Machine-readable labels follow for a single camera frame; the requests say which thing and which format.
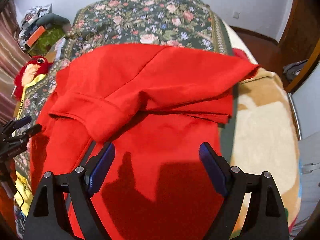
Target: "curtain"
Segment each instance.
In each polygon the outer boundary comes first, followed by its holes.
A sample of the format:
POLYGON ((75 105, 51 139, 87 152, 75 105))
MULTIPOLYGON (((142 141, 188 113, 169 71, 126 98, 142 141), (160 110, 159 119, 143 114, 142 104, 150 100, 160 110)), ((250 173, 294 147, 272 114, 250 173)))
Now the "curtain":
POLYGON ((0 123, 13 117, 17 101, 11 98, 13 80, 21 67, 30 60, 17 44, 20 28, 15 5, 10 0, 0 14, 0 123))

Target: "floral pattern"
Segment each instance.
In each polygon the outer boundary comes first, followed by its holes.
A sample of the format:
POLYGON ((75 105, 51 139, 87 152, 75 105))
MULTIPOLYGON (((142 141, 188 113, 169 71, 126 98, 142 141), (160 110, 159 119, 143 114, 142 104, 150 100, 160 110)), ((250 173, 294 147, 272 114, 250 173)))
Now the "floral pattern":
MULTIPOLYGON (((107 45, 144 43, 188 47, 232 55, 222 21, 201 0, 103 0, 79 10, 66 36, 61 56, 47 76, 26 89, 20 118, 35 124, 49 95, 56 88, 55 75, 84 53, 107 45)), ((28 150, 15 157, 17 171, 30 181, 28 150)), ((23 228, 24 221, 18 221, 23 228)))

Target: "orange box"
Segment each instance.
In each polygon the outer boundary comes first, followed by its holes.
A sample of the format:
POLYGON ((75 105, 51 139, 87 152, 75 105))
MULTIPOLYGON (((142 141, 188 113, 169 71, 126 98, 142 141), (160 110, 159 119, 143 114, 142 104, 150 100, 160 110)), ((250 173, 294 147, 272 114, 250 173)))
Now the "orange box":
POLYGON ((44 33, 45 28, 43 26, 40 26, 27 40, 27 45, 31 48, 32 44, 36 42, 36 40, 44 33))

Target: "red plush toy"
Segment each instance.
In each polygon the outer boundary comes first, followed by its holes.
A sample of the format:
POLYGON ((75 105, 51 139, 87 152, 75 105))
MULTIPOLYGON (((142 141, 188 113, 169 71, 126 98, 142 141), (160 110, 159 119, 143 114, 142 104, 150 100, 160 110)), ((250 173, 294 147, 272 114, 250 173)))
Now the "red plush toy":
POLYGON ((16 85, 14 95, 18 101, 21 101, 24 86, 30 83, 37 75, 47 74, 51 65, 52 63, 49 63, 46 58, 34 56, 21 68, 14 79, 14 84, 16 85))

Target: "bed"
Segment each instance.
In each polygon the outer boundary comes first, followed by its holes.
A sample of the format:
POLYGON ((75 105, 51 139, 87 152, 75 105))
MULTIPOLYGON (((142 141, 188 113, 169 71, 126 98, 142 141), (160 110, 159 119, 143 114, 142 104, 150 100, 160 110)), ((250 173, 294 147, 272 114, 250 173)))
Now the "bed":
MULTIPOLYGON (((188 47, 232 56, 233 49, 240 49, 250 62, 257 64, 238 35, 201 0, 103 0, 77 12, 70 32, 52 47, 56 56, 49 73, 26 88, 18 118, 30 115, 33 121, 29 126, 36 122, 56 87, 57 71, 73 59, 97 47, 120 43, 188 47)), ((301 198, 299 151, 281 80, 275 73, 259 68, 253 78, 240 82, 233 91, 234 115, 219 128, 221 152, 230 165, 237 165, 244 172, 272 173, 291 227, 301 198)), ((15 164, 17 183, 25 196, 22 212, 20 196, 16 195, 15 203, 18 234, 22 237, 32 200, 29 151, 15 157, 15 164)), ((241 231, 249 200, 250 195, 246 194, 232 237, 241 231)))

